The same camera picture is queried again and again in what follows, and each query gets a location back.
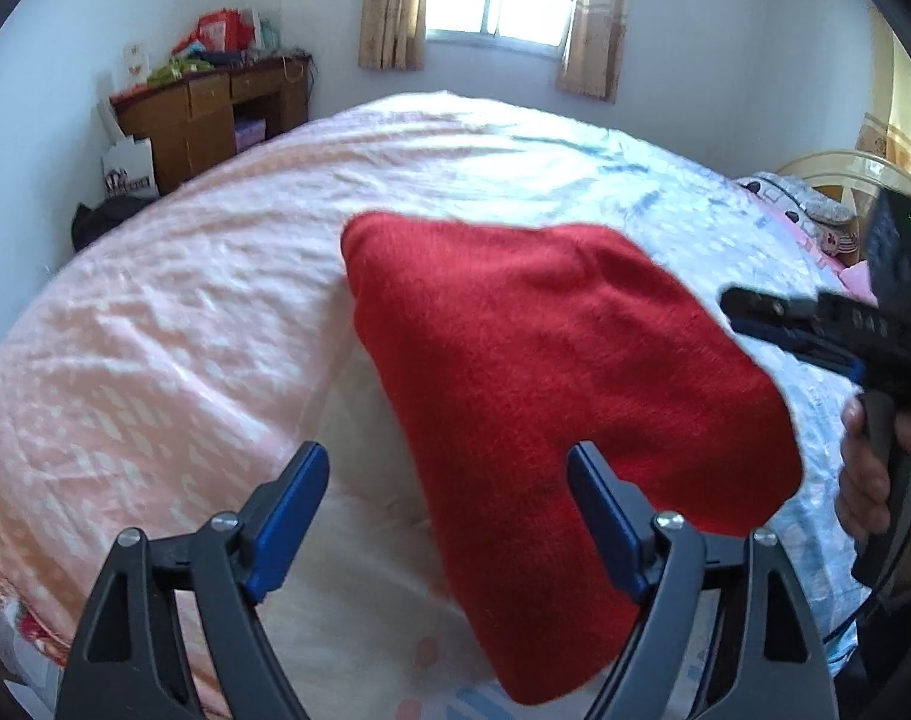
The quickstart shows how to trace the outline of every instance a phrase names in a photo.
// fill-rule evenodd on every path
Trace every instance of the black handle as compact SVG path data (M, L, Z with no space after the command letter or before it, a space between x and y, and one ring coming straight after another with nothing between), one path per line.
M872 451L889 468L889 530L870 536L852 566L852 577L860 584L881 590L894 573L911 535L911 457L895 440L895 401L880 391L859 396L865 409L865 435Z

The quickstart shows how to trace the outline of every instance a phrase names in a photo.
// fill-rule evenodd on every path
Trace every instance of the red cloth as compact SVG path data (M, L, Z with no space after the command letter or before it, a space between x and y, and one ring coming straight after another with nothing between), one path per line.
M342 253L449 586L516 701L586 683L637 613L569 495L579 440L712 533L746 535L798 489L772 381L619 233L371 213Z

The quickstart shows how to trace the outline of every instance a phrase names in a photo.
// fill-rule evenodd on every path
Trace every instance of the silver bolt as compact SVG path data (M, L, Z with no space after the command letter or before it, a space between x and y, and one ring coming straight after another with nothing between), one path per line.
M764 547L774 547L779 543L779 536L772 533L769 528L756 528L752 532L752 538L755 539L757 544L761 544Z
M135 546L142 541L142 534L138 528L126 528L116 537L116 543L121 547Z
M679 512L661 512L656 514L655 524L666 531L681 531L686 518Z
M214 531L225 533L238 525L238 514L236 512L219 512L219 514L209 520L209 523Z

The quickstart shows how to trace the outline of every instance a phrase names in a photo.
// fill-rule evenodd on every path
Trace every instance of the white wall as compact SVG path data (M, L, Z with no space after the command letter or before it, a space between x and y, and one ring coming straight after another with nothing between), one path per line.
M164 59L198 16L243 0L23 0L0 32L0 340L71 255L78 202L102 199L105 134L94 113L145 39Z
M870 0L768 0L754 91L733 142L740 172L855 148L870 104Z
M624 129L718 170L732 164L720 135L750 93L747 47L765 15L765 0L630 0L619 98L608 105L556 90L553 60L503 50L431 43L422 73L363 71L361 0L252 4L280 9L284 41L315 55L313 117L395 92L448 89Z

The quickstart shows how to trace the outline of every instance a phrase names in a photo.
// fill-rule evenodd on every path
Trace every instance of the bed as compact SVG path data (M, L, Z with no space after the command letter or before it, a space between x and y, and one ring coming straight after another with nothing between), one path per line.
M351 324L339 233L373 208L609 225L720 324L731 283L844 289L735 183L625 134L502 103L400 95L219 167L76 257L0 347L0 652L50 708L116 534L184 533L238 509L307 439L329 448L332 485L260 616L311 715L451 720L497 707L540 720L591 703L598 683L512 704L449 597L409 450ZM864 597L832 507L852 388L739 343L795 423L805 479L771 526L825 634ZM194 610L183 613L201 695L219 714ZM829 650L834 669L853 646L850 632Z

